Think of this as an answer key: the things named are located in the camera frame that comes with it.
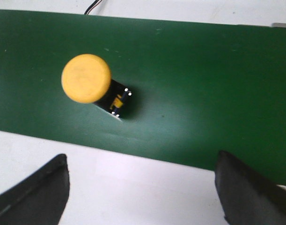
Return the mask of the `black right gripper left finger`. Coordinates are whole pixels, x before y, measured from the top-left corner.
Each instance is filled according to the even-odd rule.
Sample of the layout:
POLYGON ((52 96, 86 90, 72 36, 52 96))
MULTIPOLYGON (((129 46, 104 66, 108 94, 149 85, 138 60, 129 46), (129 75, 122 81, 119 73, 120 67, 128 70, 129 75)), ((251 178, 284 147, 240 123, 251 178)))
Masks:
POLYGON ((0 194, 0 225, 57 225, 70 192, 65 154, 0 194))

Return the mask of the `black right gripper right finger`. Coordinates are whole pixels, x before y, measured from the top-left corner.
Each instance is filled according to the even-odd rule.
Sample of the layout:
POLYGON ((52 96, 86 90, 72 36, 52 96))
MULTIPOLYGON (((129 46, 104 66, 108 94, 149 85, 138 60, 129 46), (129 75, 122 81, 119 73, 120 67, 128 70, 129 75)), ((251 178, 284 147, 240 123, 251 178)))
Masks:
POLYGON ((286 225, 286 190, 227 151, 218 153, 215 187, 230 225, 286 225))

